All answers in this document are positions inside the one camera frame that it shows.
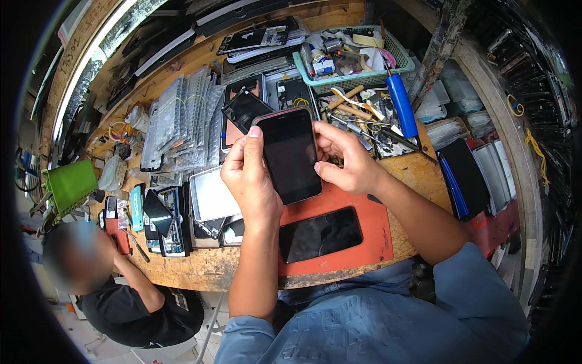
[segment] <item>small bottle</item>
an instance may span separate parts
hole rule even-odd
[[[124,201],[129,201],[129,192],[124,191],[124,190],[115,190],[113,192],[113,195],[118,199],[118,200],[124,200]]]
[[[142,182],[148,182],[150,180],[150,174],[141,172],[139,167],[129,168],[129,174],[132,175],[133,178],[139,179]]]

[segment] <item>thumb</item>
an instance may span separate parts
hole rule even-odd
[[[261,128],[256,125],[251,126],[244,144],[244,171],[253,174],[264,170],[262,166],[263,143]]]
[[[316,173],[326,182],[333,183],[337,187],[346,190],[345,186],[348,181],[348,172],[339,168],[337,165],[328,162],[315,163]]]

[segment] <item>black t-shirt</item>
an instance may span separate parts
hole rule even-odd
[[[196,291],[156,285],[165,296],[159,310],[148,313],[137,291],[116,284],[113,277],[95,292],[79,298],[79,308],[102,334],[120,344],[135,348],[159,344],[179,344],[200,330],[204,308]],[[176,304],[176,295],[184,295],[188,310]]]

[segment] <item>fluorescent light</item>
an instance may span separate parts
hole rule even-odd
[[[71,96],[73,95],[74,88],[77,86],[77,82],[81,78],[81,74],[83,73],[85,66],[89,62],[89,59],[91,59],[91,57],[93,56],[93,53],[98,51],[99,45],[101,44],[103,39],[105,39],[105,36],[111,31],[113,26],[115,24],[117,24],[119,19],[121,19],[121,17],[136,2],[137,2],[137,0],[126,0],[123,4],[121,4],[117,8],[117,10],[113,14],[111,14],[109,19],[105,22],[105,24],[101,27],[101,30],[99,31],[99,33],[97,33],[97,35],[93,38],[91,45],[87,49],[87,52],[83,55],[81,62],[79,63],[77,69],[75,70],[73,77],[71,78],[71,80],[69,82],[69,86],[67,87],[67,90],[65,92],[65,96],[63,97],[63,100],[62,100],[61,104],[59,105],[57,117],[55,119],[55,123],[53,125],[53,130],[52,130],[52,144],[56,143],[56,141],[59,139],[59,137],[62,133],[63,118],[65,117],[65,111],[67,109],[66,107],[69,105],[69,101],[71,99]]]

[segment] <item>hand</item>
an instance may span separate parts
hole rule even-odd
[[[320,160],[314,166],[317,174],[324,181],[354,195],[374,195],[378,182],[386,171],[370,157],[357,136],[321,121],[314,121],[313,129],[318,146],[317,157]],[[326,162],[329,156],[342,158],[343,169]]]
[[[252,126],[230,149],[222,165],[221,178],[239,204],[244,229],[277,227],[283,203],[262,160],[262,130]]]

